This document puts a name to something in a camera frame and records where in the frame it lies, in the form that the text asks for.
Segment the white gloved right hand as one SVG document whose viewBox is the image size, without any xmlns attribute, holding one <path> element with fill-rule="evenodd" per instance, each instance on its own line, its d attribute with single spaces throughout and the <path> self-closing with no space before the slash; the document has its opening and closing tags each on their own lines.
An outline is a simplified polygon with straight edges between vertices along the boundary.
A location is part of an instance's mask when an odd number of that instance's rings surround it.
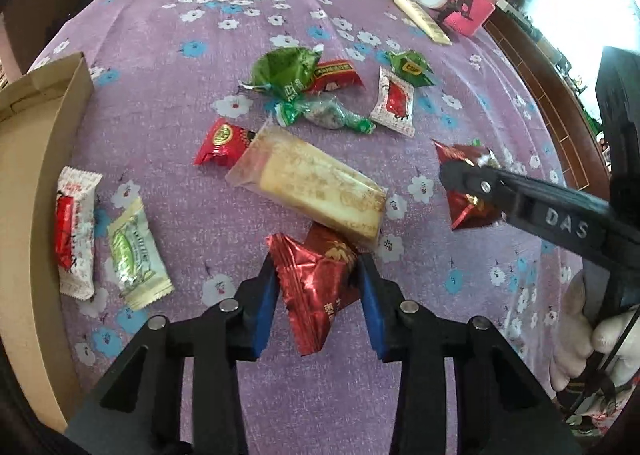
<svg viewBox="0 0 640 455">
<path fill-rule="evenodd" d="M 550 383 L 554 391 L 562 391 L 585 371 L 592 353 L 608 354 L 625 331 L 634 312 L 610 317 L 592 327 L 584 314 L 586 287 L 579 271 L 568 285 L 562 299 L 558 330 L 550 361 Z M 629 383 L 639 371 L 639 322 L 625 338 L 610 377 L 616 387 Z"/>
</svg>

